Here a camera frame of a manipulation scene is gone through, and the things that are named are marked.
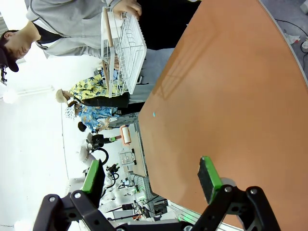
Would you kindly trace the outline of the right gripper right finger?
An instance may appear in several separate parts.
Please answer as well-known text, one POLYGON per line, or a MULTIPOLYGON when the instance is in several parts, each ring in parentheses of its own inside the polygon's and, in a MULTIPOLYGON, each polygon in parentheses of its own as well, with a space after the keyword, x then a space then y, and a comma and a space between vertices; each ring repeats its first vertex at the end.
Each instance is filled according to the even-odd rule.
POLYGON ((200 158, 198 178, 208 206, 193 231, 215 231, 226 215, 235 215, 245 231, 279 231, 281 228, 262 188, 224 184, 210 157, 200 158))

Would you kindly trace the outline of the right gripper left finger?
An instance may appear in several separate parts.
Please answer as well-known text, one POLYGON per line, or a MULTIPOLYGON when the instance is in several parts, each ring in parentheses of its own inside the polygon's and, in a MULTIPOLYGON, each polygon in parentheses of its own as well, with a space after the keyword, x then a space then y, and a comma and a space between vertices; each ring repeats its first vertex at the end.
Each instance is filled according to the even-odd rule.
POLYGON ((35 220, 34 231, 67 231, 73 221, 83 221, 91 231, 112 231, 114 227, 98 210, 105 173, 100 160, 93 160, 80 190, 60 198, 46 195, 35 220))

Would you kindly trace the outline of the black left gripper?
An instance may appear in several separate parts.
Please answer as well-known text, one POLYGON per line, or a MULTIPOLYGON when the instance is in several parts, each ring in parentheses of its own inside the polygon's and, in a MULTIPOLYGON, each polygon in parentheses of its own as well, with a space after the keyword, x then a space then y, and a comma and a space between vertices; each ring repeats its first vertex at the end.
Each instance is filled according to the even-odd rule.
POLYGON ((104 146, 104 142, 115 142, 120 139, 121 136, 104 138, 102 134, 93 135, 91 140, 92 149, 97 150, 98 148, 102 148, 104 146))

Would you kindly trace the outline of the person's left hand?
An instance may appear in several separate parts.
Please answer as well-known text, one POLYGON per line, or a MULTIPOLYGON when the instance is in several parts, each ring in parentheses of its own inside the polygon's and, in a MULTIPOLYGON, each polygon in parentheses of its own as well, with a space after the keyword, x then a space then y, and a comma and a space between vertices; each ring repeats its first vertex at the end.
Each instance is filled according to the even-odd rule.
POLYGON ((120 0, 114 7, 113 12, 120 16, 122 13, 129 13, 139 20, 142 14, 142 7, 136 0, 120 0))

